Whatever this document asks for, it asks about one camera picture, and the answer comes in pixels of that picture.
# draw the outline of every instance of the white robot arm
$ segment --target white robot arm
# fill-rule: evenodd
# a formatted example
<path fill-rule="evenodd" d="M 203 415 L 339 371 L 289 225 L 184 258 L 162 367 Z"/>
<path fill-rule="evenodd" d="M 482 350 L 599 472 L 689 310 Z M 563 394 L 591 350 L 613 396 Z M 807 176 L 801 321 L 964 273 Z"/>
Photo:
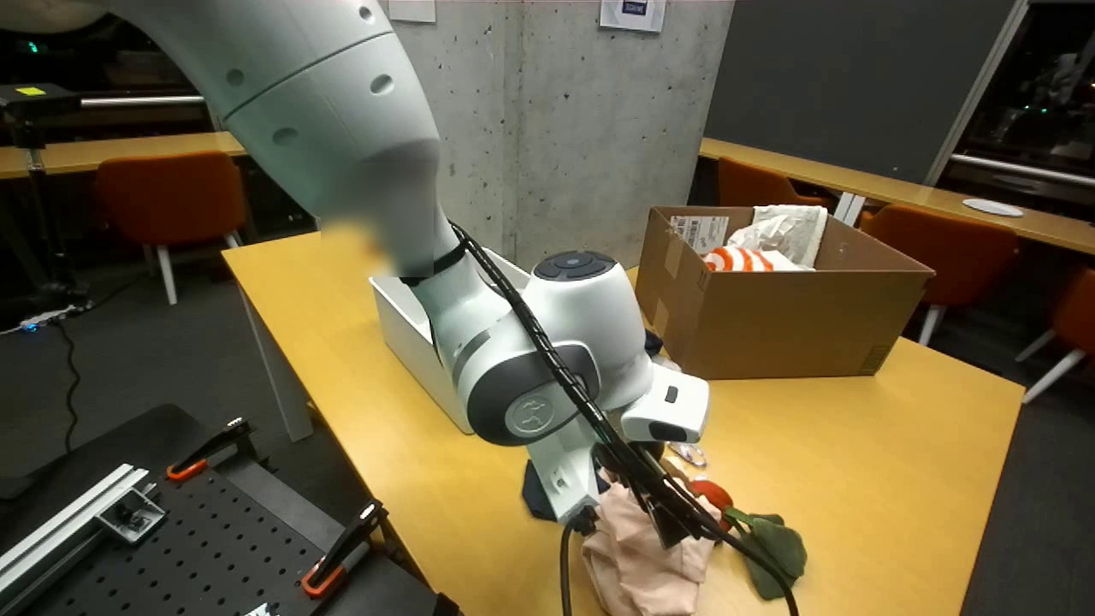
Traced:
<path fill-rule="evenodd" d="M 468 423 L 532 449 L 557 518 L 597 503 L 591 444 L 611 434 L 579 396 L 625 442 L 702 434 L 709 387 L 648 360 L 613 258 L 548 258 L 524 291 L 573 375 L 563 387 L 514 296 L 482 281 L 475 244 L 439 208 L 439 126 L 377 0 L 0 0 L 0 28 L 65 31 L 96 9 L 152 33 L 296 203 L 387 249 L 431 318 Z"/>

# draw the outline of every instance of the desk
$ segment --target desk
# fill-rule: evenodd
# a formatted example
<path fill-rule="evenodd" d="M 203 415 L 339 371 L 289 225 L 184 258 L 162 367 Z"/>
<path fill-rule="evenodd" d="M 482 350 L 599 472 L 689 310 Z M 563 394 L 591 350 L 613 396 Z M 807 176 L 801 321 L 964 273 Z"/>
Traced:
<path fill-rule="evenodd" d="M 387 258 L 350 228 L 225 258 L 429 580 L 468 616 L 557 611 L 557 528 L 524 512 L 524 449 L 454 432 L 387 353 L 369 295 Z M 872 378 L 715 378 L 704 451 L 746 511 L 804 534 L 804 616 L 958 611 L 1019 394 L 896 341 Z M 576 611 L 597 611 L 576 556 L 573 578 Z M 702 611 L 784 603 L 757 603 L 741 556 L 715 549 Z"/>
<path fill-rule="evenodd" d="M 856 192 L 872 203 L 920 206 L 938 215 L 1007 225 L 1023 240 L 1095 256 L 1095 225 L 1090 225 L 1083 218 L 1038 213 L 1038 208 L 1028 208 L 1028 215 L 1019 215 L 1019 218 L 986 215 L 986 213 L 962 206 L 964 193 L 958 193 L 958 192 L 913 183 L 913 181 L 899 181 L 899 176 L 887 176 L 887 174 L 869 174 L 869 172 L 856 172 L 856 167 L 823 163 L 823 160 L 807 160 L 807 157 L 791 157 L 791 155 L 777 155 L 777 149 L 743 148 L 743 144 L 713 139 L 713 137 L 702 139 L 697 155 L 713 157 L 713 160 L 727 157 L 727 160 L 741 160 L 750 167 L 777 172 L 777 174 L 786 174 L 786 176 L 798 176 L 807 183 L 823 183 L 831 192 Z"/>
<path fill-rule="evenodd" d="M 242 157 L 242 144 L 234 133 L 167 133 L 167 137 L 125 137 L 125 139 L 70 139 L 47 144 L 41 149 L 44 174 L 90 174 L 111 157 L 158 157 L 158 155 L 191 155 L 191 149 L 225 149 Z M 21 148 L 0 148 L 0 181 L 27 176 L 27 160 Z"/>

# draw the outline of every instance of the red chair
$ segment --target red chair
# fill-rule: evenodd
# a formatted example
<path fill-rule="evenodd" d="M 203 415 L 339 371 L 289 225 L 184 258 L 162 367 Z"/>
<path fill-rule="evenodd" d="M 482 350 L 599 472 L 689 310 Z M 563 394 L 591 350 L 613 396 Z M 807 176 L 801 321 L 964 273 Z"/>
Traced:
<path fill-rule="evenodd" d="M 784 206 L 784 203 L 804 203 L 804 206 L 824 206 L 817 193 L 801 193 L 791 176 L 771 174 L 761 167 L 746 167 L 736 160 L 720 160 L 720 206 Z"/>
<path fill-rule="evenodd" d="M 1061 357 L 1028 394 L 1023 404 L 1035 404 L 1044 388 L 1052 388 L 1063 371 L 1086 363 L 1095 353 L 1095 270 L 1076 277 L 1063 291 L 1052 330 L 1035 337 L 1018 363 L 1028 363 L 1052 337 L 1061 337 L 1071 353 Z"/>
<path fill-rule="evenodd" d="M 923 291 L 920 346 L 932 341 L 944 310 L 982 299 L 1019 249 L 1019 240 L 1003 225 L 944 218 L 908 206 L 880 208 L 864 228 L 933 270 Z"/>
<path fill-rule="evenodd" d="M 96 203 L 120 236 L 158 253 L 167 304 L 179 304 L 173 247 L 208 240 L 238 247 L 248 221 L 242 174 L 219 149 L 102 160 Z"/>

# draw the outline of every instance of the cardboard box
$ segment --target cardboard box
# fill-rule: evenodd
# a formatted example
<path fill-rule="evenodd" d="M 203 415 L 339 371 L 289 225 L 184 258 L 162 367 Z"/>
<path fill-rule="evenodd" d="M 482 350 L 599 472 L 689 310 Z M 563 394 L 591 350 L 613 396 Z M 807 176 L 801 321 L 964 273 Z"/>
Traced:
<path fill-rule="evenodd" d="M 923 296 L 932 268 L 830 218 L 814 270 L 713 273 L 702 253 L 752 208 L 648 215 L 640 309 L 694 375 L 869 375 Z"/>

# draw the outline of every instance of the concrete pillar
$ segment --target concrete pillar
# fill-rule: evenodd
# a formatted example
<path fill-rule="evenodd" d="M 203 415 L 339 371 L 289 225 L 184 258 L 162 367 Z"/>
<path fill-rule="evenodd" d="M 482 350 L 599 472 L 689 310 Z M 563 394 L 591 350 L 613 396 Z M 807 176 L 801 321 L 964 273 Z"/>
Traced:
<path fill-rule="evenodd" d="M 441 206 L 532 268 L 637 262 L 648 208 L 689 198 L 733 0 L 666 0 L 660 33 L 604 31 L 599 0 L 439 0 L 402 23 L 441 137 Z"/>

